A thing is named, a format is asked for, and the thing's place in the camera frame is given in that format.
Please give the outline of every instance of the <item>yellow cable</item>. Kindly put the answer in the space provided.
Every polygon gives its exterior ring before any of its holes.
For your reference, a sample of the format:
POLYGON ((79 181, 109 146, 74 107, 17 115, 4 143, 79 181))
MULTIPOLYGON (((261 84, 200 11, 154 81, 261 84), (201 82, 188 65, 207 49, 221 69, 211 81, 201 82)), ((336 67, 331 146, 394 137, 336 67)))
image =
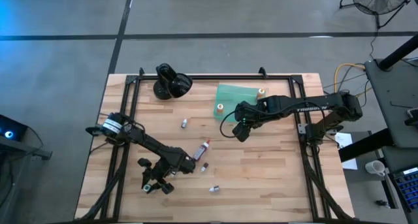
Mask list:
POLYGON ((371 90, 372 88, 368 88, 366 91, 364 91, 364 92, 362 92, 362 93, 359 93, 359 94, 357 94, 356 95, 356 97, 360 97, 361 95, 363 95, 363 94, 365 94, 365 93, 367 93, 369 90, 371 90))
POLYGON ((360 65, 356 65, 356 64, 352 64, 352 63, 343 63, 343 64, 339 65, 337 67, 337 69, 335 69, 335 74, 334 74, 334 92, 335 93, 337 92, 337 76, 338 76, 338 71, 340 71, 340 68, 343 67, 343 66, 358 67, 358 68, 360 68, 362 70, 365 70, 366 69, 364 66, 360 66, 360 65))

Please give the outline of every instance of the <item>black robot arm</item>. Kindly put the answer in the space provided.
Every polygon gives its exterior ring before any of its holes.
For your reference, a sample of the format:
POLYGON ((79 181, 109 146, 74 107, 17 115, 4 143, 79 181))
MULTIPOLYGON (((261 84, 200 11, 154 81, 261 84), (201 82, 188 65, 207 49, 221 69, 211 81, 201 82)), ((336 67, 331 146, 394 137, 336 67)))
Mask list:
POLYGON ((273 95, 259 99, 251 105, 243 101, 235 108, 235 120, 238 125, 233 129, 234 136, 241 142, 249 137, 252 129, 264 123, 280 120, 295 112, 331 110, 332 112, 318 123, 305 126, 306 140, 309 143, 322 143, 326 131, 343 121, 355 121, 362 116, 362 110, 356 96, 346 92, 326 96, 290 98, 273 95))
POLYGON ((141 124, 123 114, 111 113, 102 125, 87 128, 86 131, 93 136, 103 134, 107 137, 107 142, 116 146, 123 145, 126 142, 140 144, 160 156, 160 160, 156 162, 153 168, 148 159, 141 158, 138 160, 138 164, 145 167, 145 171, 142 173, 142 188, 147 193, 161 188, 165 194, 169 194, 174 190, 174 187, 167 183, 164 177, 172 172, 188 174, 195 169, 194 160, 183 149, 160 143, 147 135, 141 124), (157 182, 149 185, 150 180, 156 180, 157 182))

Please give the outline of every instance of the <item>white cup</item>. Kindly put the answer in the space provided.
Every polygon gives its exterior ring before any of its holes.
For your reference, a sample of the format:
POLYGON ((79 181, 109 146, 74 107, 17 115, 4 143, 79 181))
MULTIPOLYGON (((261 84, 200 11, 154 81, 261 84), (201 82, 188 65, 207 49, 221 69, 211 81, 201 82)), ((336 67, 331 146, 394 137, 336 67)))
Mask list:
POLYGON ((377 174, 379 176, 385 175, 385 165, 378 160, 367 163, 365 167, 370 174, 377 174))

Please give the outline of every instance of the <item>butcher block tabletop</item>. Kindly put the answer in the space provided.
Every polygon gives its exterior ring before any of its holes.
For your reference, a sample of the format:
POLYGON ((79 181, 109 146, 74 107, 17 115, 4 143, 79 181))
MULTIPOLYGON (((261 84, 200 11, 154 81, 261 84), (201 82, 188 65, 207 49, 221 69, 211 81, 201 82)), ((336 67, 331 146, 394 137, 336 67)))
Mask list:
MULTIPOLYGON (((308 97, 323 94, 319 74, 300 75, 303 77, 308 97)), ((126 76, 109 76, 101 113, 119 112, 126 76)), ((157 190, 147 195, 141 189, 144 168, 140 167, 137 161, 147 158, 154 164, 159 157, 138 144, 131 144, 119 221, 312 220, 294 116, 253 129, 245 142, 239 142, 235 138, 225 138, 221 135, 220 121, 213 115, 219 84, 264 88, 266 96, 290 96, 288 81, 194 80, 192 88, 183 97, 166 101, 154 96, 154 82, 140 82, 135 121, 145 126, 148 135, 167 146, 181 147, 189 155, 193 155, 207 139, 210 139, 210 146, 197 162, 194 173, 178 173, 175 177, 166 177, 166 181, 174 186, 172 193, 166 195, 157 190), (180 126, 184 119, 187 119, 187 127, 182 129, 180 126), (209 166, 206 171, 200 172, 204 163, 208 163, 209 166), (209 192, 215 185, 218 185, 220 190, 215 193, 209 192)), ((130 111, 132 92, 133 90, 130 90, 126 113, 130 111)), ((322 115, 320 112, 311 112, 311 118, 313 122, 317 122, 322 115)), ((100 115, 98 123, 104 122, 105 119, 106 116, 100 115)), ((231 135, 233 127, 233 123, 224 123, 223 131, 231 135)), ((95 137, 91 148, 101 145, 104 141, 104 136, 95 137)), ((329 141, 320 147, 319 157, 325 185, 336 202, 353 217, 338 149, 335 143, 329 141)), ((82 217, 103 192, 111 154, 112 145, 107 144, 89 156, 75 217, 82 217)), ((115 194, 116 188, 110 196, 110 216, 115 194)), ((316 188, 315 197, 319 216, 323 217, 321 199, 316 188)))

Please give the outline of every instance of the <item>cable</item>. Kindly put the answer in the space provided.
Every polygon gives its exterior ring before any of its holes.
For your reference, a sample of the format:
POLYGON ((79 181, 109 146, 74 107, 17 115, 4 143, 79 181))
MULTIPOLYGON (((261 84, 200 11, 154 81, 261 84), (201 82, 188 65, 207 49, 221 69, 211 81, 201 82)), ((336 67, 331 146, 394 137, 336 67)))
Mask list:
MULTIPOLYGON (((351 66, 350 68, 348 68, 348 70, 346 71, 346 73, 344 74, 344 76, 342 77, 342 83, 344 83, 344 80, 346 79, 346 77, 347 77, 347 75, 348 75, 348 72, 352 69, 353 67, 351 66)), ((337 90, 337 92, 339 92, 340 91, 340 89, 341 89, 341 87, 342 87, 342 83, 340 84, 340 86, 338 86, 338 90, 337 90)))
MULTIPOLYGON (((352 78, 348 78, 347 80, 344 80, 344 82, 347 82, 348 80, 352 80, 352 79, 355 79, 355 78, 358 78, 358 77, 360 77, 360 76, 364 76, 364 75, 366 75, 366 73, 364 73, 364 74, 360 74, 360 75, 358 75, 358 76, 354 76, 354 77, 352 77, 352 78)), ((323 87, 323 88, 328 88, 328 87, 331 87, 331 86, 335 86, 336 84, 341 84, 342 82, 343 82, 343 81, 337 82, 337 83, 335 83, 335 84, 330 84, 330 85, 325 86, 325 87, 323 87)))
POLYGON ((91 153, 93 153, 95 150, 99 149, 100 147, 102 147, 102 146, 104 146, 104 145, 107 145, 108 143, 109 143, 109 142, 105 142, 105 143, 101 144, 100 146, 97 146, 96 148, 92 149, 92 150, 90 151, 90 154, 91 154, 91 153))
POLYGON ((327 140, 327 141, 329 141, 329 142, 335 142, 337 144, 337 148, 340 148, 340 143, 338 143, 337 141, 335 141, 334 139, 332 139, 331 137, 329 137, 327 135, 325 135, 325 137, 327 137, 328 139, 330 139, 330 140, 327 140))
MULTIPOLYGON (((308 147, 309 148, 315 148, 316 149, 316 154, 319 155, 319 152, 321 151, 321 148, 317 144, 314 144, 314 146, 308 145, 307 148, 308 147)), ((314 156, 314 155, 308 154, 308 152, 306 152, 306 155, 309 156, 309 157, 313 157, 314 156)))
POLYGON ((228 118, 228 116, 230 116, 231 114, 234 114, 235 112, 236 112, 236 110, 234 110, 233 112, 231 112, 231 113, 227 114, 227 116, 225 116, 225 117, 223 118, 223 120, 222 120, 222 122, 221 122, 221 125, 219 126, 219 131, 221 131, 222 136, 224 136, 224 137, 226 137, 226 138, 236 138, 236 136, 235 136, 235 135, 234 135, 234 136, 228 136, 228 135, 226 135, 225 133, 223 133, 223 131, 222 131, 222 125, 223 125, 223 122, 225 122, 225 120, 228 118))
MULTIPOLYGON (((324 131, 324 136, 325 137, 327 137, 328 139, 330 139, 330 141, 331 142, 335 142, 336 144, 337 144, 337 147, 339 148, 340 147, 340 144, 337 142, 337 141, 335 141, 334 139, 332 139, 332 138, 330 138, 329 136, 327 136, 327 128, 325 127, 325 112, 324 112, 324 110, 318 105, 318 104, 316 104, 316 103, 313 103, 313 102, 307 102, 307 103, 310 103, 310 104, 312 104, 312 105, 314 105, 314 106, 316 106, 316 107, 318 107, 318 109, 320 109, 320 111, 321 111, 321 113, 322 113, 322 121, 323 121, 323 131, 324 131)), ((313 146, 315 146, 315 148, 317 149, 317 154, 319 154, 319 152, 320 152, 320 148, 319 148, 319 146, 317 145, 317 144, 315 144, 315 145, 313 145, 313 146)))
POLYGON ((143 132, 143 134, 145 135, 146 133, 145 133, 145 126, 143 126, 142 124, 140 124, 140 123, 137 123, 137 122, 133 122, 133 124, 135 124, 135 125, 139 125, 141 128, 142 128, 142 130, 144 131, 143 132))
POLYGON ((366 82, 365 82, 364 84, 360 85, 360 86, 359 86, 357 89, 355 89, 353 92, 354 92, 354 93, 357 93, 357 90, 359 90, 359 89, 363 88, 365 84, 366 84, 366 82))
POLYGON ((370 89, 367 89, 367 84, 368 83, 369 83, 369 80, 367 80, 366 85, 364 85, 364 93, 361 93, 361 94, 364 94, 364 104, 361 106, 361 108, 363 108, 364 106, 366 106, 366 103, 367 103, 367 94, 366 94, 366 92, 368 90, 370 90, 370 89))
POLYGON ((34 149, 33 151, 31 151, 31 152, 27 152, 25 155, 23 155, 23 156, 21 156, 21 157, 18 157, 18 158, 15 158, 15 159, 13 159, 12 160, 12 162, 13 161, 17 161, 17 160, 19 160, 19 159, 22 159, 22 158, 24 158, 24 157, 26 157, 26 156, 28 156, 28 155, 31 155, 31 154, 34 154, 35 152, 37 152, 37 151, 39 151, 40 149, 42 149, 43 147, 44 147, 44 142, 42 141, 42 139, 40 139, 40 136, 38 135, 38 133, 34 130, 34 129, 32 129, 30 126, 27 126, 32 132, 33 132, 33 134, 35 134, 35 136, 38 138, 38 140, 39 140, 39 142, 40 142, 40 146, 38 147, 38 148, 36 148, 36 149, 34 149))
POLYGON ((377 29, 376 30, 376 32, 374 33, 374 37, 373 37, 373 40, 370 42, 370 47, 372 47, 372 51, 368 54, 371 58, 372 58, 372 60, 375 60, 374 59, 374 57, 373 57, 373 52, 374 52, 374 47, 373 47, 373 42, 376 40, 376 38, 378 37, 378 33, 379 33, 379 30, 377 29))
POLYGON ((364 92, 361 92, 361 93, 359 93, 359 94, 357 94, 356 95, 356 97, 360 97, 361 95, 363 95, 363 94, 365 94, 365 93, 367 93, 368 91, 370 91, 372 88, 370 87, 370 88, 368 88, 368 89, 366 89, 366 91, 364 91, 364 92))
POLYGON ((360 65, 356 65, 356 64, 352 64, 352 63, 343 63, 343 64, 341 64, 341 65, 339 65, 336 69, 335 69, 335 73, 334 73, 334 92, 336 93, 337 92, 337 77, 338 77, 338 71, 340 71, 340 69, 341 69, 341 67, 343 67, 343 66, 350 66, 350 69, 352 68, 352 67, 358 67, 358 68, 360 68, 360 69, 362 69, 362 70, 366 70, 366 68, 364 68, 362 65, 360 66, 360 65))
POLYGON ((10 177, 10 187, 9 187, 7 193, 6 193, 5 198, 0 203, 0 209, 1 209, 1 207, 3 207, 4 203, 6 202, 6 200, 8 198, 8 195, 12 191, 13 183, 14 183, 12 161, 10 160, 9 156, 7 156, 7 161, 8 161, 8 173, 9 173, 9 177, 10 177))

